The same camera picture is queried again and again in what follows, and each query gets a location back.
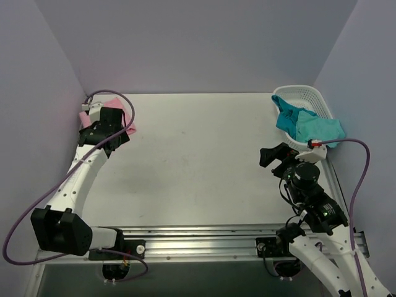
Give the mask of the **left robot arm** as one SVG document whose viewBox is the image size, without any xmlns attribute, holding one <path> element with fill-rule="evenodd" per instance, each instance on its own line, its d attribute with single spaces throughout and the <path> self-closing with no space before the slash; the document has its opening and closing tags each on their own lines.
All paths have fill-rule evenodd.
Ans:
<svg viewBox="0 0 396 297">
<path fill-rule="evenodd" d="M 40 249 L 83 256 L 102 249 L 110 259 L 125 251 L 124 236 L 117 228 L 89 226 L 82 211 L 89 191 L 112 152 L 129 141 L 124 127 L 124 111 L 100 107 L 92 124 L 79 132 L 75 156 L 67 177 L 56 187 L 45 208 L 35 208 L 30 216 Z"/>
</svg>

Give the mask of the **pink t shirt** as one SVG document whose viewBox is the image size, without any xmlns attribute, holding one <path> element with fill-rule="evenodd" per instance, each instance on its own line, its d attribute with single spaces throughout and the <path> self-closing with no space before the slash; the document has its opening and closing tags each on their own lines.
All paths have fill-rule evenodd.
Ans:
<svg viewBox="0 0 396 297">
<path fill-rule="evenodd" d="M 79 113 L 79 118 L 81 121 L 82 128 L 89 127 L 91 124 L 93 124 L 94 121 L 98 120 L 98 111 L 97 109 L 99 107 L 101 108 L 115 108 L 115 109 L 120 109 L 123 111 L 122 114 L 122 127 L 126 127 L 129 122 L 131 121 L 131 107 L 126 107 L 126 104 L 123 103 L 118 97 L 114 97 L 112 100 L 109 101 L 98 101 L 94 103 L 90 103 L 89 107 L 94 108 L 94 112 L 96 115 L 96 118 L 91 117 L 91 112 L 89 110 L 85 110 L 86 105 L 83 105 L 83 111 Z"/>
</svg>

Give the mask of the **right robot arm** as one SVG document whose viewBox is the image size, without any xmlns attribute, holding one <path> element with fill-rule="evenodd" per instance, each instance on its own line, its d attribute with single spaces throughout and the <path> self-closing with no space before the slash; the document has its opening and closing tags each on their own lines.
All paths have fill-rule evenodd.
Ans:
<svg viewBox="0 0 396 297">
<path fill-rule="evenodd" d="M 261 167 L 280 161 L 271 172 L 284 186 L 281 195 L 317 236 L 312 241 L 299 223 L 286 223 L 276 232 L 275 248 L 295 256 L 332 296 L 392 296 L 355 241 L 353 214 L 345 213 L 319 185 L 316 164 L 326 158 L 329 143 L 309 140 L 305 152 L 284 142 L 260 150 Z"/>
</svg>

